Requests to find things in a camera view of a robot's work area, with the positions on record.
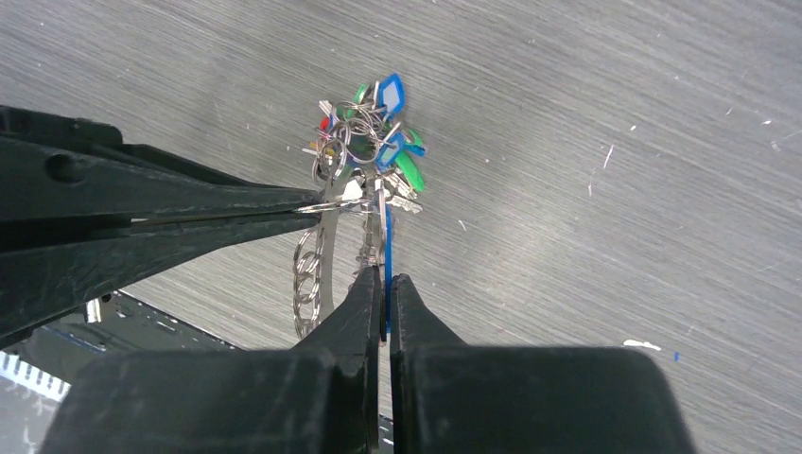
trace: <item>gray wooden table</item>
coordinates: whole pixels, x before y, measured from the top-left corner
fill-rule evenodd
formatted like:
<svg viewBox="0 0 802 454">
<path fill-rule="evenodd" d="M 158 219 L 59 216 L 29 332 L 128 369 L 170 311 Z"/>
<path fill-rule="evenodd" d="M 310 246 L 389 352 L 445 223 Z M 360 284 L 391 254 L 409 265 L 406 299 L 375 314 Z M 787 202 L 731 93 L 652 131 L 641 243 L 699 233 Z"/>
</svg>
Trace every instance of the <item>gray wooden table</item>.
<svg viewBox="0 0 802 454">
<path fill-rule="evenodd" d="M 438 315 L 474 343 L 648 341 L 704 452 L 802 446 L 797 3 L 7 0 L 0 21 L 0 102 L 266 183 L 312 187 L 317 101 L 399 72 L 430 154 L 396 269 Z M 131 291 L 287 347 L 299 237 Z"/>
</svg>

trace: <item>metal chain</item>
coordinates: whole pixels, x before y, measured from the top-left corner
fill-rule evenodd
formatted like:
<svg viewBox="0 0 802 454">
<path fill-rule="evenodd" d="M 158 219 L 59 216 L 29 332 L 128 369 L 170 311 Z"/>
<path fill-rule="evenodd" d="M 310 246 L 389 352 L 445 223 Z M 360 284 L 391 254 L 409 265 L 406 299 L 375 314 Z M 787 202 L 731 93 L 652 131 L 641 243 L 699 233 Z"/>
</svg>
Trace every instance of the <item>metal chain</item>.
<svg viewBox="0 0 802 454">
<path fill-rule="evenodd" d="M 379 189 L 376 194 L 376 188 L 381 186 L 375 185 L 374 162 L 389 135 L 385 131 L 384 109 L 377 108 L 375 104 L 375 88 L 368 92 L 355 103 L 342 102 L 333 106 L 329 113 L 331 125 L 326 130 L 318 130 L 312 177 L 323 186 L 323 203 L 297 211 L 322 213 L 323 217 L 317 228 L 302 236 L 293 255 L 292 310 L 295 330 L 300 339 L 306 337 L 333 310 L 331 265 L 339 213 L 368 215 L 365 219 L 365 240 L 358 258 L 360 270 L 377 264 L 383 254 L 382 225 L 378 224 L 375 215 L 376 207 L 380 206 L 377 196 L 383 196 L 383 190 Z M 367 148 L 372 152 L 364 156 L 355 150 L 357 145 L 361 145 L 362 151 Z M 356 171 L 360 171 L 365 178 L 367 193 L 358 200 L 343 201 L 345 184 L 353 176 L 355 166 L 359 167 Z M 312 236 L 315 236 L 315 248 L 303 253 L 305 244 Z M 302 314 L 303 306 L 311 306 L 309 317 Z"/>
</svg>

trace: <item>black metal frame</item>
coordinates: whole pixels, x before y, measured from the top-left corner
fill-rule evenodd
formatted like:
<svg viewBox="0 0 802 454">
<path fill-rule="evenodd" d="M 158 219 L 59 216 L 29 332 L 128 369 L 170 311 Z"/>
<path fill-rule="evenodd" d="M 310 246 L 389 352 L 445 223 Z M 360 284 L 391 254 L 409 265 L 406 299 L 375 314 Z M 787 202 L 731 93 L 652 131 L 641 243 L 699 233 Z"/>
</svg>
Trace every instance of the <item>black metal frame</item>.
<svg viewBox="0 0 802 454">
<path fill-rule="evenodd" d="M 318 221 L 292 213 L 319 201 L 312 191 L 235 182 L 152 148 L 140 148 L 145 159 L 126 152 L 111 127 L 0 112 L 0 160 L 9 163 L 0 191 L 11 194 L 0 202 L 0 234 L 12 238 L 0 243 L 6 345 L 202 253 Z M 394 452 L 694 451 L 668 383 L 645 355 L 469 346 L 407 275 L 392 279 L 389 302 L 379 276 L 363 270 L 345 301 L 287 351 L 148 351 L 90 362 L 42 453 L 369 452 L 381 438 L 387 305 Z"/>
</svg>

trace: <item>silver key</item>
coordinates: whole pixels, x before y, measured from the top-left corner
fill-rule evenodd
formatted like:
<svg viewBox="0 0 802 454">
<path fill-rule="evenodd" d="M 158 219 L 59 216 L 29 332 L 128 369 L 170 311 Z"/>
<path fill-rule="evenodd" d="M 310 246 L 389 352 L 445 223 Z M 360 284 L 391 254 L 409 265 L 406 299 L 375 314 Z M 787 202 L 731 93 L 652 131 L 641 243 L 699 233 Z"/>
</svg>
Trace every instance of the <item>silver key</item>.
<svg viewBox="0 0 802 454">
<path fill-rule="evenodd" d="M 401 208 L 404 211 L 409 211 L 415 215 L 424 211 L 424 207 L 421 206 L 420 203 L 416 203 L 409 199 L 404 199 L 398 194 L 395 194 L 392 197 L 390 197 L 390 199 L 387 200 L 387 204 L 389 206 L 397 206 L 398 208 Z"/>
<path fill-rule="evenodd" d="M 384 180 L 394 189 L 394 193 L 403 197 L 404 199 L 414 201 L 418 198 L 418 194 L 414 189 L 404 181 L 401 175 L 395 172 L 389 173 L 384 177 Z"/>
</svg>

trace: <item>round hole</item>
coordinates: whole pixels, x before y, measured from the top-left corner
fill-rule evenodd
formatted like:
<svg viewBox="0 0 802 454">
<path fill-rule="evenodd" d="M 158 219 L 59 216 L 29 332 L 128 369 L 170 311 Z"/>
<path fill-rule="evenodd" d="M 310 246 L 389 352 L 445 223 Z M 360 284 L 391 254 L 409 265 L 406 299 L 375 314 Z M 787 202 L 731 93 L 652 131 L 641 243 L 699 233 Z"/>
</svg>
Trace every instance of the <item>round hole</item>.
<svg viewBox="0 0 802 454">
<path fill-rule="evenodd" d="M 59 183 L 79 183 L 83 180 L 80 165 L 71 156 L 54 154 L 44 162 L 44 171 L 51 180 Z"/>
</svg>

